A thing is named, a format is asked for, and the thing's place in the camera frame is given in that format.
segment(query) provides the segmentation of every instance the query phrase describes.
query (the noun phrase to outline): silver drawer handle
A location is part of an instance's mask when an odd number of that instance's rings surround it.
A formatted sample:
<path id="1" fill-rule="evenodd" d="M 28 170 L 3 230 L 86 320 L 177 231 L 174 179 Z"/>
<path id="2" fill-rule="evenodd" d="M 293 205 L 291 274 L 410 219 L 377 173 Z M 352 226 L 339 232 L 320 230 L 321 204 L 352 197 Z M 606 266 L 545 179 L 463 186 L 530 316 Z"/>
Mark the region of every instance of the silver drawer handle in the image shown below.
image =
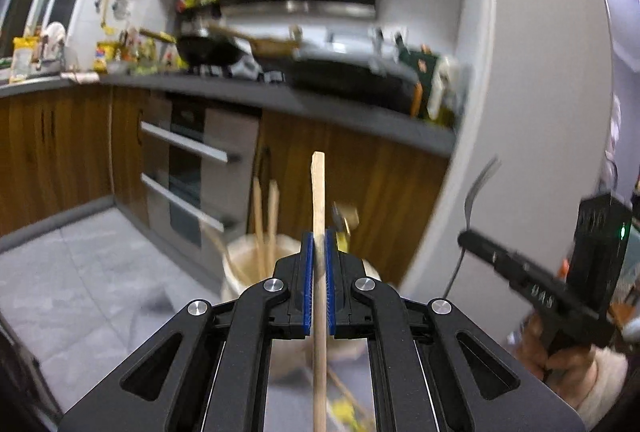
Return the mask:
<path id="1" fill-rule="evenodd" d="M 151 178 L 149 178 L 148 175 L 142 173 L 142 174 L 140 174 L 140 179 L 142 180 L 142 183 L 144 183 L 151 190 L 157 192 L 162 197 L 167 199 L 169 203 L 173 203 L 174 205 L 176 205 L 177 207 L 181 208 L 182 210 L 184 210 L 188 214 L 191 214 L 193 217 L 195 217 L 195 218 L 199 219 L 200 221 L 206 223 L 207 225 L 215 228 L 216 230 L 218 230 L 220 232 L 224 232 L 225 231 L 225 226 L 224 226 L 224 224 L 222 222 L 218 221 L 216 218 L 213 218 L 213 217 L 207 215 L 202 210 L 198 210 L 195 206 L 193 206 L 190 203 L 187 203 L 184 199 L 179 198 L 177 195 L 175 195 L 170 190 L 165 189 L 157 181 L 154 181 Z"/>
<path id="2" fill-rule="evenodd" d="M 195 141 L 194 139 L 186 138 L 182 135 L 177 135 L 175 133 L 172 133 L 171 131 L 162 129 L 157 125 L 153 125 L 152 123 L 140 122 L 140 129 L 142 129 L 148 135 L 164 139 L 164 141 L 168 141 L 169 143 L 172 143 L 177 147 L 181 147 L 185 151 L 193 152 L 194 154 L 200 155 L 203 158 L 214 159 L 216 161 L 221 161 L 222 163 L 237 161 L 238 158 L 235 154 L 229 154 L 228 152 L 221 151 L 220 149 L 216 149 L 215 147 L 211 147 L 210 145 L 205 145 L 204 143 Z"/>

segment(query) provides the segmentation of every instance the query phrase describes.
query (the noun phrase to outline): white bucket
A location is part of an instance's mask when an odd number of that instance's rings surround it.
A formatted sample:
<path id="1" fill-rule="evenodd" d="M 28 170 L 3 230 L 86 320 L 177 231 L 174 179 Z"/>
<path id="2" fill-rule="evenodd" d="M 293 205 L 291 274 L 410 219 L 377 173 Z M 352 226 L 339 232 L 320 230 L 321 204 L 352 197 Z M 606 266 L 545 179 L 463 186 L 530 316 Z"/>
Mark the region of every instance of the white bucket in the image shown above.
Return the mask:
<path id="1" fill-rule="evenodd" d="M 258 264 L 255 257 L 255 236 L 243 235 L 229 243 L 229 260 L 234 263 L 234 270 L 242 274 L 245 281 L 253 284 L 262 279 L 258 273 Z M 278 235 L 276 238 L 276 258 L 286 257 L 300 252 L 300 241 L 292 239 L 288 235 Z M 368 277 L 380 280 L 378 272 L 367 261 L 363 261 L 365 273 Z M 226 260 L 223 261 L 225 269 L 225 282 L 222 285 L 221 297 L 223 302 L 235 300 L 250 284 L 238 279 Z M 335 340 L 332 336 L 327 338 L 327 360 L 335 362 L 358 358 L 367 348 L 365 338 L 361 340 Z M 307 364 L 307 355 L 310 357 L 311 339 L 305 340 L 274 340 L 271 344 L 270 378 L 280 378 L 296 368 Z"/>

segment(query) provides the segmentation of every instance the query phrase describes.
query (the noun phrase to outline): triangular cutout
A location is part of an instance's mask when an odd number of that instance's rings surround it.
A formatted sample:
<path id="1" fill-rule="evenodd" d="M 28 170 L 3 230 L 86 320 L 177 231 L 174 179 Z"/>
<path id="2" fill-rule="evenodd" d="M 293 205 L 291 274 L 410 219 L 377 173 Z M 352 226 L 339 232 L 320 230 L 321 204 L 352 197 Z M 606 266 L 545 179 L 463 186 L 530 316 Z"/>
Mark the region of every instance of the triangular cutout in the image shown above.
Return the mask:
<path id="1" fill-rule="evenodd" d="M 456 338 L 484 399 L 495 399 L 520 385 L 520 380 L 515 374 L 507 370 L 470 335 L 458 333 Z"/>
<path id="2" fill-rule="evenodd" d="M 164 344 L 156 349 L 139 368 L 120 382 L 120 386 L 146 401 L 155 401 L 160 395 L 162 384 L 169 374 L 174 362 L 182 335 L 175 333 Z"/>

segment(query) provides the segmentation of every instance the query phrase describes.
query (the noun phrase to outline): blue gripper pad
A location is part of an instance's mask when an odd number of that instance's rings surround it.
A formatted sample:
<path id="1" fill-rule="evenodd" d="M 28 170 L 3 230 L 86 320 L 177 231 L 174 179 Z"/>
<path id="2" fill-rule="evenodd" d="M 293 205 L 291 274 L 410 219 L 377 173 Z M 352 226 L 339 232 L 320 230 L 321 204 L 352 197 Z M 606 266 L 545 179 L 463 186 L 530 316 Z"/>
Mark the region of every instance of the blue gripper pad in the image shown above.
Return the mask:
<path id="1" fill-rule="evenodd" d="M 334 253 L 337 253 L 335 232 L 327 229 L 324 232 L 324 262 L 326 268 L 326 323 L 329 334 L 335 335 L 335 287 L 334 287 Z"/>
<path id="2" fill-rule="evenodd" d="M 311 232 L 305 234 L 302 246 L 306 250 L 305 264 L 305 289 L 302 300 L 302 325 L 305 335 L 311 334 L 311 307 L 313 295 L 313 271 L 314 271 L 314 235 Z"/>

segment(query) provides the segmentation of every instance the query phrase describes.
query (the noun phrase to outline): built-in oven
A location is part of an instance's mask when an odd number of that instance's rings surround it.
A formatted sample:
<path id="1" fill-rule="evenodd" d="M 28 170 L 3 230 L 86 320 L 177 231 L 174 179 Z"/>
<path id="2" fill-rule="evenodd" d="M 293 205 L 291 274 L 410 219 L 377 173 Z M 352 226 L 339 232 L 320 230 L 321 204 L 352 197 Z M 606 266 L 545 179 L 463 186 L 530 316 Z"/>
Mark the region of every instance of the built-in oven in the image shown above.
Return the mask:
<path id="1" fill-rule="evenodd" d="M 151 96 L 140 122 L 150 229 L 219 279 L 200 223 L 224 242 L 246 232 L 258 126 L 250 110 L 171 94 Z"/>

